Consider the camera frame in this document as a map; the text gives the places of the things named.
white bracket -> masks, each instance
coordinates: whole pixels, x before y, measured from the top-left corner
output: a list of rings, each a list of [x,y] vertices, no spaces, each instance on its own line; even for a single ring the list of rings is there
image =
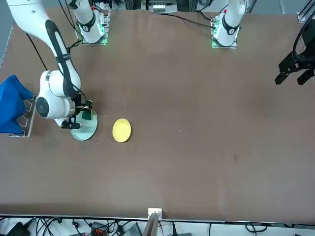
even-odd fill
[[[154,213],[157,213],[158,220],[162,220],[162,208],[148,208],[148,218]]]

tabletop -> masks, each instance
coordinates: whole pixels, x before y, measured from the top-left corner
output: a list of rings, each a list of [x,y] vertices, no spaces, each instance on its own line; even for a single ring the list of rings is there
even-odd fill
[[[62,11],[48,14],[71,45]],[[0,136],[0,212],[145,218],[160,207],[168,219],[314,223],[315,85],[298,86],[298,73],[274,82],[301,26],[294,15],[247,14],[238,49],[213,49],[208,28],[114,12],[106,46],[71,50],[95,135],[79,142],[36,115],[29,139]],[[43,71],[14,25],[0,80],[15,74],[37,94]],[[119,118],[132,126],[126,143],[112,137]]]

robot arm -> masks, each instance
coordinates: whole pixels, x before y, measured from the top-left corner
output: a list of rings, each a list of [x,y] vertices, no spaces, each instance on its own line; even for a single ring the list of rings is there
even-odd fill
[[[244,0],[229,0],[226,13],[219,15],[218,32],[214,38],[222,46],[228,47],[234,43],[245,10]]]
[[[89,0],[66,0],[70,9],[78,19],[81,35],[88,43],[96,43],[104,36],[100,24],[104,21],[104,14],[91,10]]]
[[[69,128],[68,118],[77,112],[81,80],[63,38],[56,24],[47,16],[42,0],[7,0],[7,3],[17,25],[44,41],[58,64],[59,70],[45,71],[41,75],[36,111],[44,118],[55,119],[59,126]]]

yellow round object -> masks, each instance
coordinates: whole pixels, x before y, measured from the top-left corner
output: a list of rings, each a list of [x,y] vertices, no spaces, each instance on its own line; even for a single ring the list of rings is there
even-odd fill
[[[126,142],[131,134],[131,125],[126,119],[118,119],[113,125],[113,136],[114,139],[123,143]]]

blue towel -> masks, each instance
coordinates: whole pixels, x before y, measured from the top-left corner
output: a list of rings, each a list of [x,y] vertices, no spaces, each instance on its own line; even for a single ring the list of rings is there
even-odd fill
[[[26,110],[23,100],[32,98],[33,93],[15,75],[11,75],[0,85],[0,133],[23,133],[17,119]]]

